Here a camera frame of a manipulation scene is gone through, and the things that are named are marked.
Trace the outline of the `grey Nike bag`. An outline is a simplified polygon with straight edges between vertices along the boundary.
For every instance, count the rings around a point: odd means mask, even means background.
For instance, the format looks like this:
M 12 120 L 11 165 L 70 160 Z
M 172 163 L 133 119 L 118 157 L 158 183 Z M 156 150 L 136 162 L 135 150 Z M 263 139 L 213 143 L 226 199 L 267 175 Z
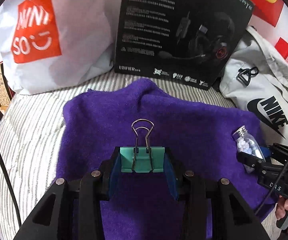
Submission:
M 226 63 L 220 92 L 260 120 L 266 144 L 288 146 L 288 63 L 248 26 Z

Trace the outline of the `striped bed cover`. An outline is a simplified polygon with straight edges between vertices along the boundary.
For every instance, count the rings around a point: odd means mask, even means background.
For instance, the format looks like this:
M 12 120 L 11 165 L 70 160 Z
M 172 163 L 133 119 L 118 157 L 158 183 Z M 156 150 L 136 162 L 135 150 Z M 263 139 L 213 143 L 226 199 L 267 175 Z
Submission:
M 19 225 L 41 199 L 56 175 L 65 120 L 65 104 L 88 91 L 115 92 L 142 78 L 109 72 L 67 89 L 37 95 L 17 94 L 0 123 L 0 153 L 16 200 L 12 200 L 0 167 L 0 238 L 13 239 Z M 214 89 L 200 90 L 172 81 L 149 79 L 166 94 L 189 102 L 236 108 Z M 258 205 L 265 219 L 276 197 L 266 195 Z

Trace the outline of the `teal binder clip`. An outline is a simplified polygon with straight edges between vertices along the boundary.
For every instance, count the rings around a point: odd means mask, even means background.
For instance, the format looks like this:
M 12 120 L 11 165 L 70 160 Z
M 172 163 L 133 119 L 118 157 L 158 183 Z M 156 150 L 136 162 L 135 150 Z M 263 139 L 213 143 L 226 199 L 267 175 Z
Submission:
M 149 137 L 155 125 L 148 119 L 137 119 L 132 123 L 135 133 L 134 147 L 121 147 L 121 172 L 122 173 L 163 173 L 165 148 L 152 147 Z M 139 146 L 139 129 L 145 129 L 145 147 Z

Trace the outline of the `clear glass pill bottle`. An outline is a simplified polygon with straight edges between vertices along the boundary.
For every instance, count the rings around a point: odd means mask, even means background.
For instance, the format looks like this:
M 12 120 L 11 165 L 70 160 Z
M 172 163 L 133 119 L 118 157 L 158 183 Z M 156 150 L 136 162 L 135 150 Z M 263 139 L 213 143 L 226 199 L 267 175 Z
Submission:
M 259 164 L 266 162 L 260 146 L 245 126 L 238 128 L 232 137 L 237 145 L 237 161 L 244 165 L 247 173 L 254 172 Z

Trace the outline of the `patterned notebook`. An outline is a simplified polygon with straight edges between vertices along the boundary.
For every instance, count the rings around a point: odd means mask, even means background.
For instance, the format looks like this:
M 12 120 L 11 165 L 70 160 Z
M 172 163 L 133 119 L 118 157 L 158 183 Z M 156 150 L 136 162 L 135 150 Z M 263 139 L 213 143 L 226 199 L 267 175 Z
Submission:
M 4 75 L 3 63 L 0 62 L 0 105 L 8 107 L 14 95 L 15 92 L 9 87 Z

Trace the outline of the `white Miniso plastic bag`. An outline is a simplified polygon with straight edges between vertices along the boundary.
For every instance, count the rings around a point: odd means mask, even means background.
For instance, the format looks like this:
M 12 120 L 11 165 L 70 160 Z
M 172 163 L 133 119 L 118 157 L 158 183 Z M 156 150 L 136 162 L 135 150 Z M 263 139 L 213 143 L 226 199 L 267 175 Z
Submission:
M 111 70 L 121 0 L 5 0 L 0 53 L 10 88 L 32 95 Z

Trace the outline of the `purple towel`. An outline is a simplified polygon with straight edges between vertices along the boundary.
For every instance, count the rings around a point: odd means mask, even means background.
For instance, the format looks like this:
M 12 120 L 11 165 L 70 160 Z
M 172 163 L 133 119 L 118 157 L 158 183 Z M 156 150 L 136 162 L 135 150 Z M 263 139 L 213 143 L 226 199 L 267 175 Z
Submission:
M 144 145 L 144 131 L 134 121 L 154 123 L 152 146 L 169 147 L 174 157 L 202 178 L 229 179 L 255 209 L 267 191 L 238 163 L 232 137 L 241 126 L 260 144 L 260 122 L 250 112 L 174 98 L 149 79 L 115 92 L 88 91 L 63 109 L 65 130 L 60 145 L 58 177 L 82 178 L 110 158 L 117 146 Z M 183 205 L 170 195 L 165 176 L 122 174 L 108 202 L 102 202 L 106 239 L 178 239 Z

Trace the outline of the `black headset box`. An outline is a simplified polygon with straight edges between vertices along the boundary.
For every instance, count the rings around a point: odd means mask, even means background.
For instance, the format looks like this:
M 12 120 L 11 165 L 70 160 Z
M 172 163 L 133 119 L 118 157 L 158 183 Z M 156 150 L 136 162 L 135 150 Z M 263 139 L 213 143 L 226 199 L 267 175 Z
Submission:
M 122 0 L 114 70 L 208 90 L 253 9 L 251 0 Z

